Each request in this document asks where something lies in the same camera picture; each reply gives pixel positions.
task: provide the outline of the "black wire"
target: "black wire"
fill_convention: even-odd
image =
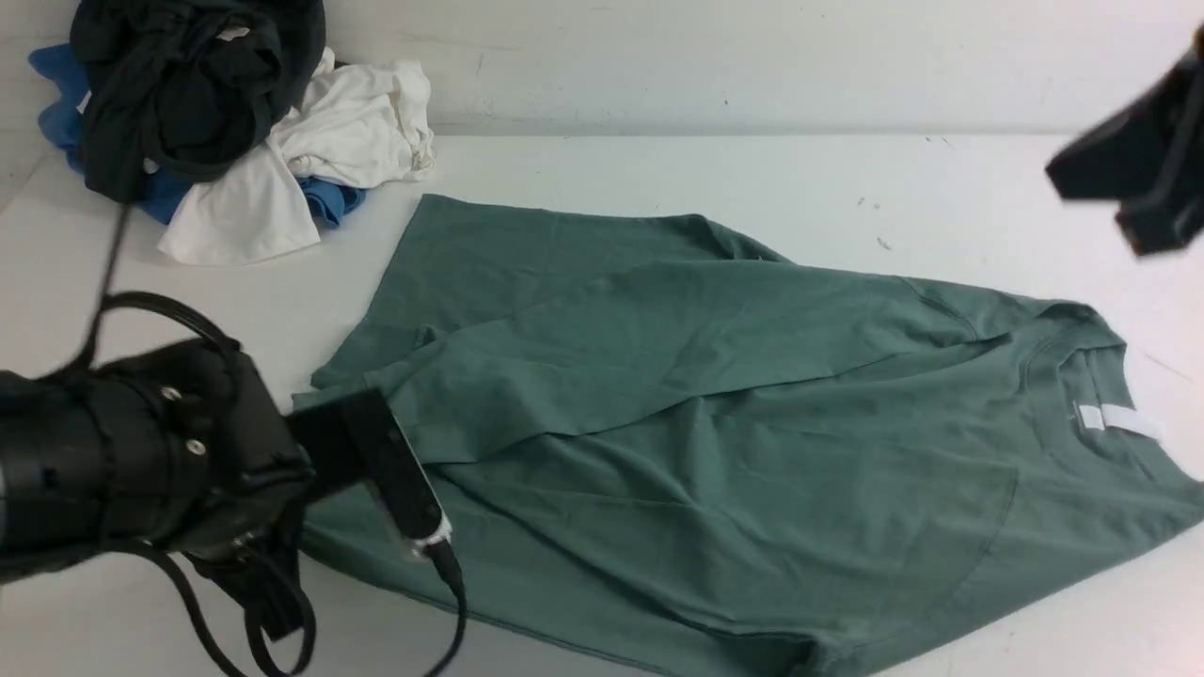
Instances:
[[[71,361],[54,372],[43,376],[42,379],[59,379],[79,371],[87,371],[96,359],[100,318],[105,314],[105,300],[108,298],[108,290],[113,285],[113,277],[117,275],[117,254],[120,252],[122,240],[125,239],[125,230],[130,225],[130,211],[132,208],[132,205],[124,204],[120,205],[120,210],[117,212],[117,226],[113,229],[113,240],[108,245],[108,260],[105,261],[105,272],[100,278],[100,296],[96,299],[96,310],[92,314],[92,323],[89,324],[88,336],[84,338],[83,347],[79,348],[79,352]]]
[[[124,553],[128,555],[134,555],[142,558],[150,564],[154,564],[167,578],[171,579],[172,584],[176,587],[176,591],[179,593],[179,599],[184,602],[184,610],[188,612],[188,620],[193,624],[193,630],[196,632],[196,638],[201,642],[201,647],[205,653],[209,655],[209,659],[222,670],[226,677],[247,677],[242,671],[240,671],[234,663],[230,661],[222,647],[218,646],[217,641],[213,640],[213,634],[209,631],[208,624],[205,622],[205,614],[201,612],[201,605],[196,600],[196,591],[193,589],[193,584],[184,576],[184,572],[179,569],[166,553],[158,551],[152,546],[142,543],[140,541],[116,541],[108,543],[108,551],[114,553]],[[301,653],[297,657],[296,665],[293,670],[284,672],[277,667],[271,653],[267,650],[267,646],[264,643],[262,625],[259,618],[247,611],[243,614],[243,623],[247,629],[247,640],[250,643],[250,653],[255,659],[255,665],[266,675],[267,677],[296,677],[305,672],[306,667],[309,666],[309,661],[313,658],[314,644],[318,637],[318,622],[313,612],[313,605],[309,604],[309,597],[301,591],[300,588],[291,581],[291,578],[281,570],[279,566],[271,558],[264,555],[262,553],[255,551],[254,548],[248,548],[247,551],[259,564],[264,565],[273,576],[276,576],[281,583],[293,594],[296,599],[297,606],[301,608]]]
[[[460,653],[460,644],[464,643],[464,634],[468,625],[468,595],[465,591],[460,561],[456,560],[455,552],[452,551],[452,543],[439,541],[427,546],[423,552],[435,564],[435,570],[438,572],[439,578],[447,583],[448,589],[455,596],[455,635],[452,637],[452,643],[448,646],[448,650],[443,654],[443,658],[423,676],[436,677],[437,675],[442,675],[456,654]]]
[[[200,311],[187,306],[176,299],[154,294],[150,292],[122,292],[107,295],[101,301],[104,311],[116,308],[134,308],[165,317],[185,329],[196,334],[218,352],[218,357],[225,364],[226,375],[230,377],[230,392],[220,401],[220,406],[211,416],[219,417],[228,412],[238,400],[242,390],[242,370],[238,369],[238,353],[235,349],[235,341],[226,336],[224,331]]]
[[[318,619],[314,616],[313,605],[309,604],[309,597],[301,591],[301,588],[293,582],[293,578],[272,558],[254,548],[249,552],[259,564],[271,571],[272,576],[289,590],[289,594],[293,595],[293,599],[301,608],[301,652],[291,670],[284,672],[276,665],[271,652],[267,650],[267,643],[264,642],[264,624],[261,619],[250,608],[247,608],[243,613],[243,625],[247,630],[247,643],[250,646],[250,655],[255,659],[255,665],[267,677],[296,677],[305,672],[306,667],[309,667],[309,660],[313,659],[314,643],[318,640]]]
[[[167,557],[166,553],[138,541],[110,542],[108,549],[110,552],[142,558],[163,570],[176,587],[176,591],[179,593],[179,599],[184,602],[184,611],[188,612],[188,620],[191,622],[193,630],[196,631],[196,638],[200,640],[205,653],[209,655],[209,659],[226,677],[247,677],[226,658],[222,647],[213,640],[213,634],[209,632],[209,626],[205,623],[201,605],[196,601],[196,593],[193,590],[191,583],[188,582],[188,577],[184,576],[178,564]]]

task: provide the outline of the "clothing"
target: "clothing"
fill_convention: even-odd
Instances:
[[[42,136],[66,153],[71,169],[83,173],[83,161],[77,152],[81,126],[78,107],[88,94],[88,76],[71,53],[70,45],[34,49],[29,54],[29,64],[42,77],[53,82],[60,94],[60,99],[37,118]],[[301,178],[297,183],[309,205],[309,212],[329,228],[338,228],[343,217],[355,211],[367,196],[364,189],[337,186],[319,178]],[[167,171],[149,173],[138,207],[166,225],[171,223],[172,214],[191,187],[191,183],[181,181]]]
[[[424,178],[435,163],[426,124],[431,83],[418,61],[350,64],[323,59],[301,104],[272,130],[296,176],[374,188]]]
[[[188,192],[159,251],[183,264],[242,265],[320,241],[301,187],[268,139],[219,181]]]
[[[236,170],[193,188],[171,219],[159,249],[193,265],[250,264],[288,254],[319,241],[318,229],[308,217],[309,204],[293,173],[336,167],[338,171],[324,173],[359,188],[374,188],[409,175],[414,155],[402,136],[397,113],[417,110],[425,126],[426,98],[419,105],[412,90],[417,82],[429,96],[430,83],[417,64],[412,69],[407,64],[390,69],[420,81],[403,75],[388,81],[374,78],[372,73],[385,72],[377,66],[348,65],[336,71],[335,53],[325,48],[300,107],[276,125],[267,141],[236,163]],[[383,83],[378,96],[359,95],[365,90],[365,75]],[[411,83],[408,89],[395,87],[402,82]],[[426,140],[429,151],[430,134]],[[281,145],[290,151],[285,153]],[[296,155],[324,147],[337,151],[320,158]]]
[[[34,49],[29,53],[29,65],[59,88],[59,100],[37,116],[37,126],[42,136],[66,154],[71,169],[84,173],[83,160],[79,158],[82,116],[78,106],[88,94],[88,73],[71,53],[70,45]],[[181,181],[170,172],[147,175],[138,207],[150,214],[150,218],[166,225],[191,187],[191,183]]]
[[[389,399],[477,618],[681,677],[864,676],[1204,518],[1088,307],[793,265],[697,216],[426,196],[308,406]],[[442,606],[366,489],[308,554]]]
[[[301,99],[325,43],[321,0],[82,0],[84,183],[132,202],[147,158],[219,178]]]

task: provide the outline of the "blue garment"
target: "blue garment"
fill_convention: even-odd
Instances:
[[[88,75],[76,60],[70,45],[34,49],[29,54],[29,65],[34,66],[39,75],[53,82],[59,88],[60,95],[58,101],[37,116],[37,126],[47,141],[66,153],[71,169],[82,175],[83,161],[79,159],[82,116],[78,106],[89,89]],[[305,193],[306,202],[309,204],[309,212],[330,228],[338,228],[343,217],[359,207],[367,195],[367,190],[362,188],[338,186],[320,178],[299,178],[297,183]],[[157,171],[147,176],[146,199],[138,202],[138,207],[150,214],[150,218],[166,225],[171,223],[176,207],[191,187],[191,183],[181,181],[167,171]]]

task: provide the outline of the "mark on table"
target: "mark on table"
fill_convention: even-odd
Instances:
[[[1191,376],[1187,376],[1186,373],[1184,373],[1184,372],[1179,371],[1178,369],[1170,366],[1169,364],[1159,360],[1158,358],[1151,355],[1150,353],[1146,353],[1145,351],[1141,351],[1141,354],[1145,355],[1153,364],[1161,366],[1162,369],[1169,371],[1170,373],[1174,373],[1175,376],[1182,378],[1184,381],[1186,381],[1188,383],[1196,383],[1196,381]]]

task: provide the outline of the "white garment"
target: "white garment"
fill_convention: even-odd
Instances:
[[[294,176],[353,188],[421,179],[435,163],[426,124],[431,83],[418,61],[338,70],[326,48],[301,105],[272,129]]]
[[[335,70],[327,47],[301,105],[225,176],[194,186],[159,249],[193,265],[249,264],[319,241],[294,176],[353,188],[421,179],[435,161],[431,83],[417,61]]]
[[[268,139],[220,179],[189,189],[159,251],[183,264],[240,265],[319,241],[305,194]]]

